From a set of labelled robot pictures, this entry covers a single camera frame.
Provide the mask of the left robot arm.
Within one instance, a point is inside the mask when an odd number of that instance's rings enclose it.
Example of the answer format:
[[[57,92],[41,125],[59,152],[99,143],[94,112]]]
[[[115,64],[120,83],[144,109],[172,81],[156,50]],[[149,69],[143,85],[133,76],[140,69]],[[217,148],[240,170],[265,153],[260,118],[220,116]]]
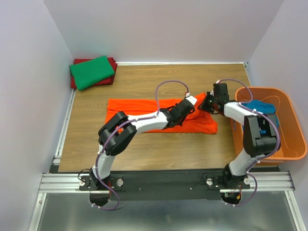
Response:
[[[123,111],[116,113],[98,132],[99,151],[90,171],[91,186],[96,190],[106,186],[115,156],[128,147],[136,134],[182,126],[186,117],[194,112],[196,102],[195,97],[189,96],[174,106],[150,114],[131,116]]]

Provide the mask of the orange t shirt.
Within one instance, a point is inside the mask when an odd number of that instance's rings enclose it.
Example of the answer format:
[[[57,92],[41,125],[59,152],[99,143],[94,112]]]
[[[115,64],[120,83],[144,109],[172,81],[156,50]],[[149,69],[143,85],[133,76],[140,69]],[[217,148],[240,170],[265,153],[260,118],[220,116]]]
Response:
[[[198,109],[198,106],[205,98],[205,93],[195,96],[197,102],[195,111],[189,114],[182,126],[175,126],[164,130],[151,130],[151,133],[204,133],[216,134],[218,132],[218,124],[211,117],[211,114]],[[105,123],[107,123],[116,113],[123,111],[126,115],[139,116],[150,114],[157,111],[155,100],[148,99],[109,99],[107,105],[107,113]]]

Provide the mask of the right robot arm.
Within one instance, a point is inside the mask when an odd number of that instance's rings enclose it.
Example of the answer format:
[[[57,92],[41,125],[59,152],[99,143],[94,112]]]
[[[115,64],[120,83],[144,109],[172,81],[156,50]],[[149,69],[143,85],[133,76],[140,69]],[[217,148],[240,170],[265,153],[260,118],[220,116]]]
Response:
[[[228,86],[220,80],[213,84],[213,90],[206,94],[198,109],[228,117],[244,128],[243,149],[223,169],[221,183],[225,188],[236,187],[252,167],[272,156],[281,146],[275,115],[264,114],[247,108],[243,102],[230,100]]]

